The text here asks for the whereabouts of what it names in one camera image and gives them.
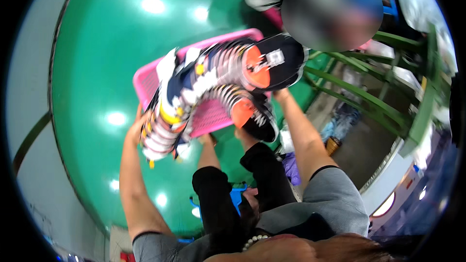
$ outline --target gray top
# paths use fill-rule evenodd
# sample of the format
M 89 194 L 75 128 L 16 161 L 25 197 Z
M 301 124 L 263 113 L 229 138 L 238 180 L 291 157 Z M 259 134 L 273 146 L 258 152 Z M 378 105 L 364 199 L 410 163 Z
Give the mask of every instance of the gray top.
M 278 233 L 304 223 L 316 212 L 337 235 L 356 233 L 367 236 L 369 217 L 363 200 L 341 169 L 329 167 L 319 171 L 309 181 L 302 201 L 263 212 L 257 227 Z M 179 243 L 175 237 L 148 233 L 138 236 L 133 242 L 134 256 L 140 262 L 198 262 L 203 260 L 208 247 L 208 236 L 185 244 Z

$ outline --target red object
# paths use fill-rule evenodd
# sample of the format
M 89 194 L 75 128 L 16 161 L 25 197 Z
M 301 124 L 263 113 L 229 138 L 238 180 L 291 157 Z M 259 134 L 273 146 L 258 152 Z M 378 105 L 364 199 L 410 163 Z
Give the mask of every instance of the red object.
M 409 187 L 411 186 L 412 184 L 412 179 L 409 181 L 408 185 L 406 185 L 406 189 L 409 189 Z
M 121 252 L 121 253 L 120 253 L 120 261 L 121 261 L 121 262 L 129 262 L 129 261 L 128 261 L 128 254 L 127 254 L 127 253 Z
M 276 7 L 272 7 L 262 12 L 280 31 L 283 30 L 282 15 Z

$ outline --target stack of sneakers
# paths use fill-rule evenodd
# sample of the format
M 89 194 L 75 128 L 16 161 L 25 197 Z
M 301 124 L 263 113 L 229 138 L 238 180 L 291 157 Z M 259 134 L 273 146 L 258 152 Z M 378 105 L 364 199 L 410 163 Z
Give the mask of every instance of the stack of sneakers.
M 219 100 L 236 127 L 273 142 L 278 128 L 265 91 L 291 86 L 302 76 L 308 50 L 288 34 L 255 42 L 249 38 L 191 48 L 184 59 L 175 50 L 160 61 L 159 89 L 141 133 L 143 153 L 159 160 L 191 140 L 190 116 L 206 99 Z

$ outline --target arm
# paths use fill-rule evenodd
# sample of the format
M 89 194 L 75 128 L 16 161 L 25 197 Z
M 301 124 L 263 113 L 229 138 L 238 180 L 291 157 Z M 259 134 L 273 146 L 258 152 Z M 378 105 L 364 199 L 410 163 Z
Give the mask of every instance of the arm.
M 136 120 L 126 134 L 120 165 L 120 197 L 131 240 L 146 231 L 173 235 L 147 195 L 144 185 L 137 143 L 141 127 L 149 118 L 150 113 L 141 115 L 141 109 L 142 106 L 139 105 Z
M 319 132 L 303 114 L 288 89 L 274 93 L 274 97 L 288 121 L 291 139 L 296 155 L 296 164 L 301 177 L 301 185 L 306 188 L 309 179 L 321 167 L 337 166 L 329 157 Z

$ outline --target white wall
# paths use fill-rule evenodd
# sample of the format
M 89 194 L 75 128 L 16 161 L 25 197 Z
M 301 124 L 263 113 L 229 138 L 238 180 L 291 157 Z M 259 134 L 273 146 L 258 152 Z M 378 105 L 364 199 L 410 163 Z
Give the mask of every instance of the white wall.
M 17 182 L 42 233 L 72 254 L 104 261 L 105 237 L 78 201 L 61 163 L 52 124 L 27 152 Z
M 33 0 L 16 39 L 7 83 L 7 137 L 13 158 L 49 110 L 47 86 L 55 25 L 65 0 Z M 26 204 L 55 248 L 108 261 L 109 242 L 78 201 L 61 163 L 51 124 L 27 152 L 17 176 Z
M 18 33 L 7 83 L 6 120 L 10 156 L 49 110 L 47 81 L 50 51 L 65 0 L 34 0 Z

